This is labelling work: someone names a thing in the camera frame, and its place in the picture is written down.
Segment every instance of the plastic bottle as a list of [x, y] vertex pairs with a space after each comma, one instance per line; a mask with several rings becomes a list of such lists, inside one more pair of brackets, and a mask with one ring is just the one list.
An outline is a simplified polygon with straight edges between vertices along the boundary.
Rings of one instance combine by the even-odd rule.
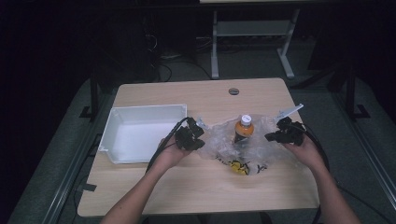
[[254, 132], [254, 126], [251, 123], [251, 117], [249, 115], [242, 116], [241, 120], [235, 124], [235, 139], [234, 143], [237, 143], [245, 138], [249, 138]]

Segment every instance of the person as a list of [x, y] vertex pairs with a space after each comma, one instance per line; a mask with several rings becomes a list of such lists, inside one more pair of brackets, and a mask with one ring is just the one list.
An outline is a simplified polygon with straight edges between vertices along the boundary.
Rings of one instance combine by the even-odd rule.
[[[172, 137], [168, 147], [158, 156], [151, 168], [107, 212], [101, 223], [138, 223], [149, 196], [160, 178], [168, 169], [176, 166], [191, 153], [179, 149], [174, 143], [175, 137]], [[293, 144], [283, 144], [283, 146], [311, 170], [318, 186], [324, 223], [360, 223], [358, 217], [336, 187], [334, 179], [327, 170], [312, 140], [304, 135], [304, 141], [299, 147]]]

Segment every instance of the white tray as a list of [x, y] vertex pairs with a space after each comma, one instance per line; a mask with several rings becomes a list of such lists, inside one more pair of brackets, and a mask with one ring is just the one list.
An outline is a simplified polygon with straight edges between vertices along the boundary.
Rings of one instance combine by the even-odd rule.
[[98, 149], [116, 164], [149, 162], [161, 139], [186, 117], [186, 105], [113, 107]]

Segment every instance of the background table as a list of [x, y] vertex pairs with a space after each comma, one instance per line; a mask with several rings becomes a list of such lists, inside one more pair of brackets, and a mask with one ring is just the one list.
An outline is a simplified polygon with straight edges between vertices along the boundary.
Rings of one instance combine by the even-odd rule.
[[[237, 88], [238, 95], [229, 94]], [[241, 114], [275, 116], [292, 107], [289, 91], [280, 78], [212, 80], [122, 85], [114, 105], [187, 104], [188, 116], [202, 117], [208, 125]], [[294, 113], [293, 120], [301, 120]], [[103, 216], [146, 171], [146, 163], [113, 164], [97, 153], [78, 213]], [[294, 161], [278, 161], [258, 175], [239, 175], [217, 160], [191, 153], [157, 184], [144, 214], [191, 214], [261, 211], [318, 207], [318, 192], [310, 171]]]

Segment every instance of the plastic wrap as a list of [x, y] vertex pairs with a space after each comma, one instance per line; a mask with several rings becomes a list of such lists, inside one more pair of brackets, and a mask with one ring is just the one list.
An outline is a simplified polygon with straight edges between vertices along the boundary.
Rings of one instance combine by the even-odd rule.
[[237, 173], [255, 175], [269, 168], [277, 160], [294, 160], [290, 152], [277, 142], [268, 142], [267, 133], [277, 130], [273, 118], [250, 115], [254, 133], [249, 138], [234, 143], [235, 123], [229, 120], [205, 130], [205, 145], [197, 150], [202, 159], [219, 160], [230, 165]]

